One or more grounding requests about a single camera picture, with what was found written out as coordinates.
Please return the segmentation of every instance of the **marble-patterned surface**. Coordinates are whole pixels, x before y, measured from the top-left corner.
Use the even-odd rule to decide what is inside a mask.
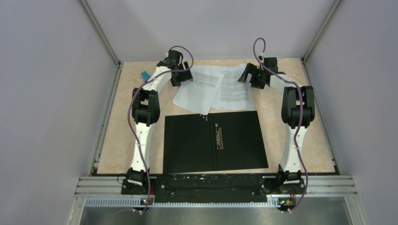
[[[231,60],[195,60],[196,65],[217,65],[234,67],[241,63],[257,64],[255,59]],[[134,136],[127,123],[127,110],[131,101],[131,93],[143,82],[142,71],[150,75],[154,72],[158,61],[125,62],[117,87],[115,101],[109,119],[98,173],[127,172],[134,152]],[[278,59],[279,71],[285,72],[296,82],[307,84],[304,71],[298,58]],[[171,103],[178,88],[167,82],[160,94],[161,116],[153,132],[150,149],[151,173],[162,173],[164,117],[166,115],[192,114]],[[254,170],[227,171],[227,173],[275,173],[283,156],[285,141],[285,124],[281,119],[282,95],[275,89],[265,87],[264,90],[253,88],[255,110],[259,113],[262,136],[269,168]],[[227,110],[211,109],[211,113],[228,112]],[[302,156],[309,172],[334,172],[328,145],[320,125],[318,116],[308,128],[304,140]]]

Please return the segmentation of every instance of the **blue sponge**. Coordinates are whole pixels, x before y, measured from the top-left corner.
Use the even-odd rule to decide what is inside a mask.
[[[151,76],[146,71],[142,72],[141,76],[145,80],[145,82],[147,82],[149,78],[151,78]]]

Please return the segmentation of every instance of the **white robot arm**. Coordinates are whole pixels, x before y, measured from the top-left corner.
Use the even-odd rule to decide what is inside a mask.
[[[192,74],[188,62],[182,63],[183,56],[180,52],[169,50],[166,58],[157,64],[156,70],[147,84],[141,90],[133,91],[132,116],[136,123],[136,140],[133,160],[127,171],[127,181],[132,184],[144,186],[147,182],[146,169],[149,170],[149,149],[151,136],[155,123],[160,116],[159,96],[167,81],[172,86],[180,86],[181,82],[191,80]]]
[[[296,87],[293,85],[292,79],[286,76],[286,74],[278,72],[276,58],[263,58],[259,56],[259,62],[269,69],[264,70],[260,65],[255,66],[248,63],[238,81],[246,82],[247,75],[252,74],[250,79],[252,87],[264,89],[265,85],[268,85],[283,95],[281,116],[283,122],[286,124],[286,139],[277,178],[279,185],[298,184],[301,179],[301,163],[298,151],[301,153],[307,128],[315,117],[314,90],[311,86],[298,85]],[[297,88],[300,88],[303,100],[303,115],[300,127],[300,102]]]

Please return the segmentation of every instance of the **gray wall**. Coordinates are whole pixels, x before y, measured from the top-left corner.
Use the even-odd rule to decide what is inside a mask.
[[[0,224],[66,222],[114,74],[77,0],[0,2]]]
[[[308,62],[340,168],[371,224],[397,224],[398,1],[345,1]]]
[[[173,45],[199,58],[303,56],[333,0],[88,0],[120,60],[164,58]]]

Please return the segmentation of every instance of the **paper sheet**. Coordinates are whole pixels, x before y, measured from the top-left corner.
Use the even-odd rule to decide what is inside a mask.
[[[181,83],[173,104],[183,109],[207,115],[212,107],[224,74],[211,69],[191,69],[193,81]]]
[[[250,84],[251,75],[249,74],[246,83],[240,83],[237,80],[245,70],[246,64],[236,67],[219,67],[219,66],[194,66],[195,71],[211,74],[221,73],[224,79],[221,88],[217,91],[217,95],[212,104],[212,108],[230,109],[230,110],[254,110],[252,89]]]

